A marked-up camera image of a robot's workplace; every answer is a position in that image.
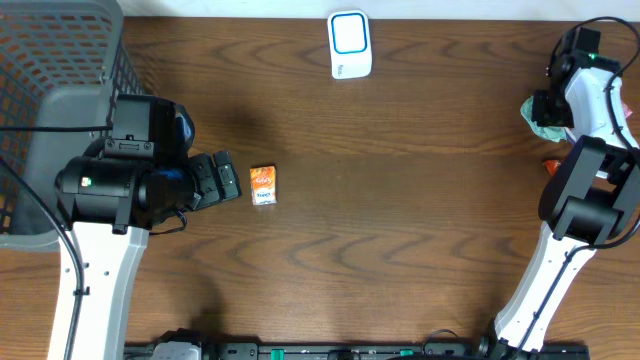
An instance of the gray basket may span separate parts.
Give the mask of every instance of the gray basket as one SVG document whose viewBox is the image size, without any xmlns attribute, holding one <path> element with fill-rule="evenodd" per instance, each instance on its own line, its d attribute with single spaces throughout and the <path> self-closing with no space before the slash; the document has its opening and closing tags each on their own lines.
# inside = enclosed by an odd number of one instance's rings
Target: gray basket
<svg viewBox="0 0 640 360">
<path fill-rule="evenodd" d="M 111 123 L 119 93 L 142 93 L 115 0 L 0 0 L 0 125 Z M 0 132 L 0 155 L 52 209 L 54 180 L 97 137 Z M 53 251 L 42 211 L 0 173 L 0 247 Z"/>
</svg>

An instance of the wood grain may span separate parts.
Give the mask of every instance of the wood grain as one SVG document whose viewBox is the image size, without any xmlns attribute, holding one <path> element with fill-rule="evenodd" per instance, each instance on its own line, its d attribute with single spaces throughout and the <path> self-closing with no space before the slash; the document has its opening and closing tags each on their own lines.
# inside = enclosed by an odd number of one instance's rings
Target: wood grain
<svg viewBox="0 0 640 360">
<path fill-rule="evenodd" d="M 245 191 L 151 240 L 127 340 L 178 327 L 265 342 L 482 335 L 536 246 L 541 160 L 568 150 L 519 109 L 570 25 L 372 21 L 372 74 L 337 82 L 324 21 L 127 19 L 145 87 L 187 107 L 195 152 L 232 151 Z M 603 53 L 630 56 L 630 37 L 604 28 Z M 623 89 L 638 111 L 639 74 Z M 277 166 L 275 206 L 251 205 L 261 164 Z M 639 254 L 640 241 L 597 254 L 547 339 L 637 357 Z M 58 255 L 0 258 L 0 358 L 45 358 Z"/>
</svg>

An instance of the white background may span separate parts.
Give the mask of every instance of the white background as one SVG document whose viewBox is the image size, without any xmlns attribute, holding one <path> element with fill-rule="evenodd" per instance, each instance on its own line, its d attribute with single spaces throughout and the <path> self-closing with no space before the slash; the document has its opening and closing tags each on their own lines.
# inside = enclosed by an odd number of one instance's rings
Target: white background
<svg viewBox="0 0 640 360">
<path fill-rule="evenodd" d="M 127 16 L 326 18 L 360 9 L 373 19 L 640 21 L 640 0 L 118 0 Z"/>
</svg>

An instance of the orange and white packet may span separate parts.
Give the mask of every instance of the orange and white packet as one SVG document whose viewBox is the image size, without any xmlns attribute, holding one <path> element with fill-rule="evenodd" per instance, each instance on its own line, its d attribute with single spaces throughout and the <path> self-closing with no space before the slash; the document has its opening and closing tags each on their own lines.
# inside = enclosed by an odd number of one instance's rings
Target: orange and white packet
<svg viewBox="0 0 640 360">
<path fill-rule="evenodd" d="M 253 168 L 251 172 L 251 198 L 253 205 L 275 204 L 276 167 Z"/>
</svg>

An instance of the teal cloth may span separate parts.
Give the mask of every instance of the teal cloth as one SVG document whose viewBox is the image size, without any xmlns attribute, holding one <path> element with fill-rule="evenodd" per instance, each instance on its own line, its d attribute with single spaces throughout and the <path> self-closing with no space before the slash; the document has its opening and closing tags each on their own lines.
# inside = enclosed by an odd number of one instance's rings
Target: teal cloth
<svg viewBox="0 0 640 360">
<path fill-rule="evenodd" d="M 567 140 L 567 133 L 564 131 L 562 127 L 549 126 L 549 127 L 540 127 L 536 123 L 534 123 L 531 118 L 531 113 L 533 112 L 533 96 L 528 98 L 527 101 L 522 104 L 520 108 L 520 114 L 522 117 L 527 120 L 527 124 L 533 130 L 533 133 L 538 135 L 539 137 L 545 140 L 551 140 L 553 142 L 560 142 L 561 140 Z"/>
</svg>

